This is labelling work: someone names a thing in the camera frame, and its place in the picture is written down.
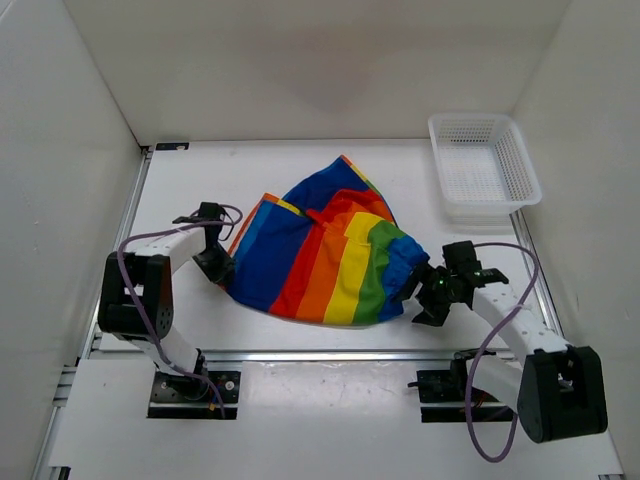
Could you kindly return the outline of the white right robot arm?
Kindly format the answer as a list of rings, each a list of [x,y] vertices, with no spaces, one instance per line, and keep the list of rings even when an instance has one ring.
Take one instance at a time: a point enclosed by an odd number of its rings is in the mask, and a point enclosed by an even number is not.
[[[415,322],[442,326],[454,304],[464,304],[500,337],[515,356],[510,364],[487,350],[455,354],[449,387],[473,416],[473,398],[481,391],[507,406],[535,443],[603,433],[608,428],[602,364],[589,346],[577,347],[548,328],[524,306],[497,268],[482,266],[470,241],[443,246],[444,263],[419,264],[396,294],[416,297]]]

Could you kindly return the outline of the rainbow striped shorts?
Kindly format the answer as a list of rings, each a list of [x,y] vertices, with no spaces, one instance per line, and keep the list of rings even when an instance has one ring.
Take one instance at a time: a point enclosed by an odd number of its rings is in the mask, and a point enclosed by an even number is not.
[[[265,194],[230,247],[236,302],[299,322],[361,327],[404,311],[400,292],[429,255],[345,156],[283,197]]]

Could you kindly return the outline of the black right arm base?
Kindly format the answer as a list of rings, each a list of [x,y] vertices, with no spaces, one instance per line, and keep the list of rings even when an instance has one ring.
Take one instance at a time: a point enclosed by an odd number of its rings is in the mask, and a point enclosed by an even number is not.
[[[446,369],[423,369],[407,387],[418,393],[422,423],[465,423],[465,361],[477,350],[456,352]],[[510,422],[513,412],[486,391],[472,388],[473,422]]]

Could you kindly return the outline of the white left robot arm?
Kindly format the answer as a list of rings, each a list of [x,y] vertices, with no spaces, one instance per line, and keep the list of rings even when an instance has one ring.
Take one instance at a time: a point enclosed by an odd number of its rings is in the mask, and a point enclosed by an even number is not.
[[[105,262],[99,328],[131,343],[160,372],[174,376],[175,388],[188,400],[206,395],[210,377],[201,351],[174,326],[173,275],[193,262],[209,282],[228,287],[235,265],[220,234],[242,218],[234,206],[203,202],[166,230],[124,239]]]

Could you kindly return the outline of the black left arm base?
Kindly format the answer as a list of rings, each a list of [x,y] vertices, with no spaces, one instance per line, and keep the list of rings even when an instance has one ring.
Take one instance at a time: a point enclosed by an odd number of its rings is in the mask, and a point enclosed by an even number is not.
[[[171,420],[235,420],[238,413],[241,372],[208,367],[208,376],[221,394],[223,409],[207,383],[156,371],[149,395],[147,417]]]

